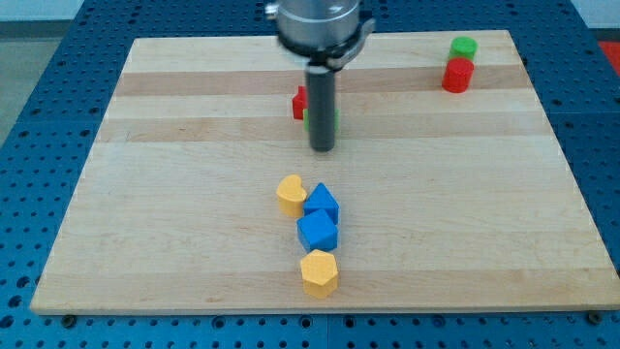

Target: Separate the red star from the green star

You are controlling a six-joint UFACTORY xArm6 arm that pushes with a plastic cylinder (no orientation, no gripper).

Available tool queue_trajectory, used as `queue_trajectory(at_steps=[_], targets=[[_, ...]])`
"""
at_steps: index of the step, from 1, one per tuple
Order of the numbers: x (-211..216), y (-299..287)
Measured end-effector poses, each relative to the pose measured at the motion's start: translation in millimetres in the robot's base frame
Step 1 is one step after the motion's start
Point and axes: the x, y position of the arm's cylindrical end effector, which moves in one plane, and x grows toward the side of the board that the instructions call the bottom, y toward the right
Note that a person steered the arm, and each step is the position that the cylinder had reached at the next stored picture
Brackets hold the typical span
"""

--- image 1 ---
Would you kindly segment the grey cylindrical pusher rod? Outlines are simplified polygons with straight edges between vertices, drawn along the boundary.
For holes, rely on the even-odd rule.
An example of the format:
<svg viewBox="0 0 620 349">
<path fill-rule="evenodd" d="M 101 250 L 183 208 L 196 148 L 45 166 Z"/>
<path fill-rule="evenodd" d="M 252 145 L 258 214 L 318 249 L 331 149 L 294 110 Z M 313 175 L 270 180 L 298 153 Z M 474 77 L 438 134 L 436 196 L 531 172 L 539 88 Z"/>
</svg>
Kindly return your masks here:
<svg viewBox="0 0 620 349">
<path fill-rule="evenodd" d="M 335 74 L 322 65 L 305 68 L 310 146 L 328 152 L 335 145 Z"/>
</svg>

